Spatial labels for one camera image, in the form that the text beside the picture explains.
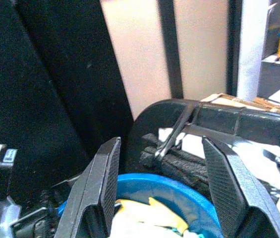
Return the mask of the yellow white teal cloth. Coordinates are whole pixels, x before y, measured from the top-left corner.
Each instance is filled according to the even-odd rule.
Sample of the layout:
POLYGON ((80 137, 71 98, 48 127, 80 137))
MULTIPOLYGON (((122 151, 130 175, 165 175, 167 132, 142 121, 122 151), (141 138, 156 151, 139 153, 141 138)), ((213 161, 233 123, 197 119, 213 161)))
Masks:
POLYGON ((109 238, 199 238, 183 218, 152 197, 147 204, 118 199, 115 208, 109 238))

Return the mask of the white post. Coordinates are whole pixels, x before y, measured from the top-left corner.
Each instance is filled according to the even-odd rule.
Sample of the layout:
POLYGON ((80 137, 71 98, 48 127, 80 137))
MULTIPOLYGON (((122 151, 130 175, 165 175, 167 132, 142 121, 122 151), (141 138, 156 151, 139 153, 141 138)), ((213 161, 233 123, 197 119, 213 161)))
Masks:
POLYGON ((258 93, 269 0, 243 0, 237 97, 253 101, 258 93))

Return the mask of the blue plastic basin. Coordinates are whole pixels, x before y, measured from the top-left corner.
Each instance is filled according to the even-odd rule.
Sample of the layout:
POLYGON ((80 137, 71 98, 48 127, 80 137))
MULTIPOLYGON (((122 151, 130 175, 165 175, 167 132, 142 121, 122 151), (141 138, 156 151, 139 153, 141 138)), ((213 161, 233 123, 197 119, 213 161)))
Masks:
POLYGON ((116 200, 125 198, 148 203, 153 197, 163 202, 188 223, 193 232, 205 238, 223 238, 213 204, 192 188, 173 179, 154 174, 117 176, 116 200))

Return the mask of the brown cardboard box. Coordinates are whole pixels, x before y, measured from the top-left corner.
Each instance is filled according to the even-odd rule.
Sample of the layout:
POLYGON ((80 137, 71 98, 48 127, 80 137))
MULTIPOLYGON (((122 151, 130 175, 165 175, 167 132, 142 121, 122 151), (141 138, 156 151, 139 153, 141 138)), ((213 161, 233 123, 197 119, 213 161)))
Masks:
POLYGON ((255 97, 253 101, 245 101, 232 95, 217 93, 202 99, 201 102, 280 114, 279 102, 260 97, 255 97))

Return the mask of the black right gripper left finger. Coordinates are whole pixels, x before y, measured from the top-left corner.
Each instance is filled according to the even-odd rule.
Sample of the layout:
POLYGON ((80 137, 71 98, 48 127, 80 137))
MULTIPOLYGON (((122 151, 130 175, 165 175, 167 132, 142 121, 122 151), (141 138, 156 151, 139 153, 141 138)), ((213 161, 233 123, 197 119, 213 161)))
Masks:
POLYGON ((108 238, 114 216, 121 138, 100 146, 73 184, 54 238, 108 238))

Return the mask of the black ribbed foam pad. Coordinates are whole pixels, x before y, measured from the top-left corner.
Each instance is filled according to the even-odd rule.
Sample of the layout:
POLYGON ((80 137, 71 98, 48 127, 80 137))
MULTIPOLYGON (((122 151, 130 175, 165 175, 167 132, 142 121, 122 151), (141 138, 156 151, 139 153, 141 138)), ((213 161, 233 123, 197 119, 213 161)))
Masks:
POLYGON ((177 180, 211 200, 205 161, 177 149, 171 149, 162 159, 155 156, 155 148, 146 147, 140 164, 165 177, 177 180))

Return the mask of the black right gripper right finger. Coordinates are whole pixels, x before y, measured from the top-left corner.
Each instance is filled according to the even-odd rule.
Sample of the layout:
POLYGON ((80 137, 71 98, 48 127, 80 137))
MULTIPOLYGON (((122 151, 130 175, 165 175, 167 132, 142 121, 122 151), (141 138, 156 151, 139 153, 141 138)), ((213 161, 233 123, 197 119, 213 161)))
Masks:
POLYGON ((226 144, 202 138, 212 202, 224 238, 280 238, 280 212, 226 144))

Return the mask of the black metal bar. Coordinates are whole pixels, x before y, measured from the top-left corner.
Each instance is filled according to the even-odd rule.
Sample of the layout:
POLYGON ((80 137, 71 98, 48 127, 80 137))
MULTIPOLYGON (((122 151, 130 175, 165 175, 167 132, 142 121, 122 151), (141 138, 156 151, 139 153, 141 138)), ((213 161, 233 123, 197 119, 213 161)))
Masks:
POLYGON ((243 0, 227 0, 226 92, 237 95, 243 0))
POLYGON ((158 0, 158 7, 166 55, 170 93, 173 98, 183 99, 184 96, 173 0, 158 0))

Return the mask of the black door panel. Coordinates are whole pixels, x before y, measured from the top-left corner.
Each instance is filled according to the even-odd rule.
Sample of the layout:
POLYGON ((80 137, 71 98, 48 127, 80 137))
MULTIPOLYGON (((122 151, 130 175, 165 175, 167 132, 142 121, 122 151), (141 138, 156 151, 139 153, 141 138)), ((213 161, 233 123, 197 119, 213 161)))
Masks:
POLYGON ((0 0, 0 144, 23 208, 133 124, 100 0, 0 0))

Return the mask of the black plastic tub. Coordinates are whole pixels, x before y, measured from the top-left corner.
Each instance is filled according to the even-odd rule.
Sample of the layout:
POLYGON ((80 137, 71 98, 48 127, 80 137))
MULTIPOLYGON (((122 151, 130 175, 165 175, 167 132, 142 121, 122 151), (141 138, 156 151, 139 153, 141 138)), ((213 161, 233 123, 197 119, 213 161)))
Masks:
POLYGON ((140 164, 141 152, 148 146, 157 150, 166 141, 189 103, 199 104, 168 152, 177 149, 205 161, 202 137, 223 142, 277 202, 280 198, 280 114, 271 112, 193 100, 154 103, 138 116, 128 135, 124 172, 158 174, 140 164))

